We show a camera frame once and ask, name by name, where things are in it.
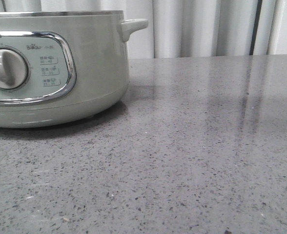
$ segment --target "gray countertop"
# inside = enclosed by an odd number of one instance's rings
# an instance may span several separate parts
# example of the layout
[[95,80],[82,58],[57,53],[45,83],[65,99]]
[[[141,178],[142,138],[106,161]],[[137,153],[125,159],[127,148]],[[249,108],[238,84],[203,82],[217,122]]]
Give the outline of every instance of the gray countertop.
[[94,117],[0,129],[0,233],[287,233],[287,55],[130,76]]

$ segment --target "appliance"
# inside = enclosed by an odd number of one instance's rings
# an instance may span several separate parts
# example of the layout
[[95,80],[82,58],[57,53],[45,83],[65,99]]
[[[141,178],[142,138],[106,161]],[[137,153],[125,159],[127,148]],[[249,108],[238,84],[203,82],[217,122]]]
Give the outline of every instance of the appliance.
[[123,11],[0,13],[0,127],[85,118],[129,84],[126,41],[148,26]]

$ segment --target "white curtain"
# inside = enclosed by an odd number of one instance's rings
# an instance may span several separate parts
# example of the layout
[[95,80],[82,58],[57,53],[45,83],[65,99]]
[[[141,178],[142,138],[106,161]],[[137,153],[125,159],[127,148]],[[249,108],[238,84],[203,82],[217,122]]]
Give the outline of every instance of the white curtain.
[[124,10],[125,19],[146,18],[149,27],[128,42],[131,59],[275,54],[287,46],[286,6],[287,0],[0,0],[0,11]]

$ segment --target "control panel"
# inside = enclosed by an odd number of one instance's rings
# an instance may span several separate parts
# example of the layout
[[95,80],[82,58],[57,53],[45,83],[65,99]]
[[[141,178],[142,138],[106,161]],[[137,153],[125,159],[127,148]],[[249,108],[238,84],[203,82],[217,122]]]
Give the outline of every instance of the control panel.
[[66,41],[51,32],[0,32],[0,105],[58,98],[76,79]]

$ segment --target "brand logo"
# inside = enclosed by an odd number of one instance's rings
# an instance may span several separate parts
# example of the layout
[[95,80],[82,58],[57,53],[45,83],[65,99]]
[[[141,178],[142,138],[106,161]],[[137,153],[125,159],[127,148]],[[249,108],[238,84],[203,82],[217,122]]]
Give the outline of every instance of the brand logo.
[[27,45],[26,48],[28,50],[40,50],[42,46],[37,46],[36,44]]

